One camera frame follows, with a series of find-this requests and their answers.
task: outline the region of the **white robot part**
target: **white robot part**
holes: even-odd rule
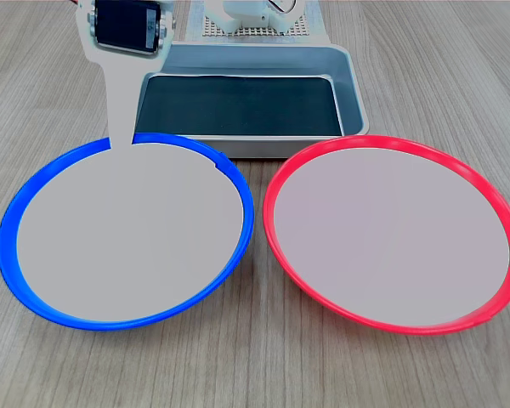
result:
[[[205,0],[206,17],[227,34],[240,28],[286,33],[304,13],[305,0]]]
[[[83,50],[87,59],[100,65],[104,72],[108,132],[114,149],[132,144],[142,83],[148,74],[162,69],[172,46],[173,2],[155,3],[161,5],[159,47],[147,55],[100,46],[94,37],[94,0],[78,3],[76,22]]]

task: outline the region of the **plate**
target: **plate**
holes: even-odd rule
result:
[[[179,136],[85,144],[36,173],[0,228],[0,268],[30,310],[84,330],[180,313],[240,262],[253,229],[246,180],[222,153]]]
[[[510,207],[431,147],[369,135],[302,150],[271,180],[269,244],[304,291],[390,332],[484,323],[510,301]]]

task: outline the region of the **table surface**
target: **table surface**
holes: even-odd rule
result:
[[[179,39],[189,3],[177,2]],[[0,1],[0,221],[39,168],[107,135],[105,87],[66,1]],[[510,3],[323,2],[352,54],[371,133],[432,145],[510,203]],[[510,408],[510,304],[447,337],[375,331],[323,309],[264,235],[279,162],[240,161],[256,225],[235,273],[194,308],[124,332],[75,331],[0,275],[0,407]]]

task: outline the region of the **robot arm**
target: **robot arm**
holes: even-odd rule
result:
[[[79,0],[76,22],[87,59],[104,72],[111,147],[128,147],[142,83],[172,46],[173,2]]]

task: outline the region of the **red plate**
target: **red plate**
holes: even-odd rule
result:
[[[387,136],[332,139],[269,184],[266,235],[312,298],[359,323],[437,335],[510,302],[510,207],[472,168]]]

